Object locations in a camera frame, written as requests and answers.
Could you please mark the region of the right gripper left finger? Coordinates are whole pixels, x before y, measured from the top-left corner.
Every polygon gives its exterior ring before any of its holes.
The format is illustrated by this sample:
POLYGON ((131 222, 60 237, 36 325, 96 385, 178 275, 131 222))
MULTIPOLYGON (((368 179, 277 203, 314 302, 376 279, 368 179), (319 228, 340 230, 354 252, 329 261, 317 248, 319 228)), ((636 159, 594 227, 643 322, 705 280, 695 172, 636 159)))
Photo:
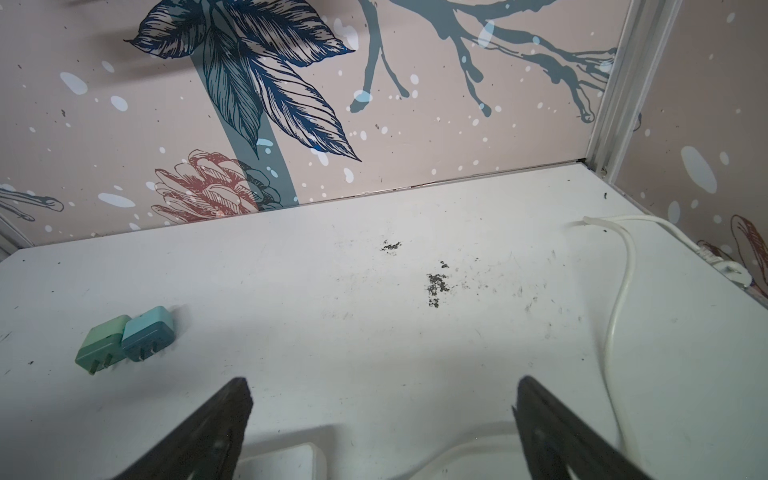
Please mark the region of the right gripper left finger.
POLYGON ((230 380, 117 477, 231 479, 252 408, 247 380, 230 380))

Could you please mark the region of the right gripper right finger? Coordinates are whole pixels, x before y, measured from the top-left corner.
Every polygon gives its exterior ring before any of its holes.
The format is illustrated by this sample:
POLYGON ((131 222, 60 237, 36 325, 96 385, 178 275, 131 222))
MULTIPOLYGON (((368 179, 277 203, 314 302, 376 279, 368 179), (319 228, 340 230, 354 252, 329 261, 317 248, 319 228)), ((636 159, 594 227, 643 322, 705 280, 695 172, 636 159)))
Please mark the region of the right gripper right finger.
POLYGON ((531 376, 512 407, 533 479, 646 479, 648 476, 531 376))

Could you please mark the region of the white multicolour power strip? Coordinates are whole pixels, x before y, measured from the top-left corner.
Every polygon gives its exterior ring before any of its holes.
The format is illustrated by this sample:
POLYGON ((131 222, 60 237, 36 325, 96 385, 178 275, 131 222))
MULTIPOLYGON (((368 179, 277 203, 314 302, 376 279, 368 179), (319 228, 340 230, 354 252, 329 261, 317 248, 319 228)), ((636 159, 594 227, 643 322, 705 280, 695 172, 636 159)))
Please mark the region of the white multicolour power strip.
POLYGON ((237 480, 326 480, 327 459, 313 443, 304 443, 242 458, 234 471, 237 480))

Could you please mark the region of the teal plug adapter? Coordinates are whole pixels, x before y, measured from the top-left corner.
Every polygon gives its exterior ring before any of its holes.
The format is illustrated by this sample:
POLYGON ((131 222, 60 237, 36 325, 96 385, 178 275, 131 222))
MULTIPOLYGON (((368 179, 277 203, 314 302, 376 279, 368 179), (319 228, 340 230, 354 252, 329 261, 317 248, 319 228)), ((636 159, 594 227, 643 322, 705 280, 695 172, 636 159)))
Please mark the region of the teal plug adapter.
POLYGON ((176 340, 175 323, 163 306, 154 307, 126 323, 121 347, 126 357, 141 362, 176 340))

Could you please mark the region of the green plug adapter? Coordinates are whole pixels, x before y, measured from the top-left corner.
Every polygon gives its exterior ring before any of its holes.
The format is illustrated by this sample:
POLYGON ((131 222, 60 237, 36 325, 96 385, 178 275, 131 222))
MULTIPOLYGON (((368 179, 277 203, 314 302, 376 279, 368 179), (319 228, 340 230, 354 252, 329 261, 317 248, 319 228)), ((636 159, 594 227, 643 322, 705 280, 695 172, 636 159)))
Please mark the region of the green plug adapter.
POLYGON ((128 315, 119 315, 90 329, 80 346, 75 363, 95 375, 97 372, 126 359, 122 339, 128 315))

